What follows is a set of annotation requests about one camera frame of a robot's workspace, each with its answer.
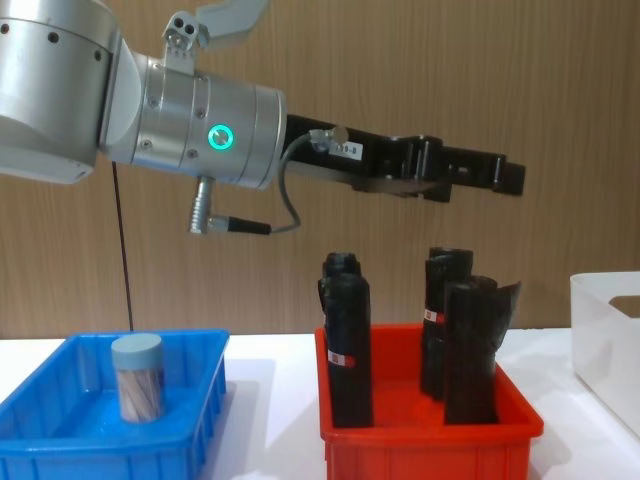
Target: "blue tray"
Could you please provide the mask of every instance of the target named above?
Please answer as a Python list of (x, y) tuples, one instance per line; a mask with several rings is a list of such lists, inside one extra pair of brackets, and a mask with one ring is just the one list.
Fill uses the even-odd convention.
[(229, 334), (158, 333), (164, 417), (120, 419), (111, 342), (121, 334), (71, 337), (0, 405), (0, 480), (195, 480), (226, 391)]

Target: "cable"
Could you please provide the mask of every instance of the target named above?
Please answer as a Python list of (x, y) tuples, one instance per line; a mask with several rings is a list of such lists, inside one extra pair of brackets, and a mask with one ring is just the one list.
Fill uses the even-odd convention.
[(300, 135), (289, 144), (287, 149), (284, 151), (282, 158), (280, 159), (280, 168), (278, 170), (278, 186), (280, 188), (280, 196), (282, 197), (282, 203), (284, 203), (284, 206), (287, 207), (287, 210), (291, 215), (293, 223), (284, 227), (273, 228), (271, 230), (272, 234), (291, 232), (300, 227), (300, 216), (298, 215), (298, 211), (296, 210), (296, 208), (293, 206), (293, 203), (291, 203), (291, 199), (289, 198), (289, 194), (287, 193), (287, 186), (285, 184), (285, 173), (287, 164), (291, 160), (293, 153), (309, 141), (311, 141), (311, 134), (305, 133), (304, 135)]

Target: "white container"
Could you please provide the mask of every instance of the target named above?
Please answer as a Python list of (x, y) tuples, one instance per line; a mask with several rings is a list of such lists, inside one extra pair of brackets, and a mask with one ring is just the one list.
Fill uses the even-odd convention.
[(628, 296), (640, 296), (640, 272), (571, 277), (573, 367), (640, 436), (640, 319), (609, 304)]

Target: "white table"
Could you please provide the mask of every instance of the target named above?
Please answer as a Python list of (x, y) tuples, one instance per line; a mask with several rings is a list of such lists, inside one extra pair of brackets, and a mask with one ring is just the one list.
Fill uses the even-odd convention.
[[(0, 341), (0, 400), (59, 344)], [(640, 440), (575, 377), (570, 351), (568, 329), (514, 330), (498, 354), (545, 421), (533, 442), (530, 480), (640, 478)], [(313, 337), (234, 336), (226, 369), (215, 462), (202, 480), (325, 480)]]

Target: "white label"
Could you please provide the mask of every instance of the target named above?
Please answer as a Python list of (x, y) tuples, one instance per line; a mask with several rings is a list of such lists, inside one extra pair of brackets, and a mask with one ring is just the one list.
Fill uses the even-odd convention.
[(340, 145), (336, 142), (331, 142), (329, 154), (336, 155), (338, 157), (350, 158), (351, 160), (362, 160), (363, 149), (364, 147), (361, 143), (347, 142)]
[(428, 308), (424, 309), (424, 319), (429, 322), (436, 322), (438, 320), (438, 314), (436, 312), (432, 312)]
[(331, 350), (327, 350), (327, 359), (329, 360), (329, 363), (333, 363), (339, 367), (353, 368), (356, 366), (355, 358), (349, 355), (340, 355), (339, 353), (334, 353)]

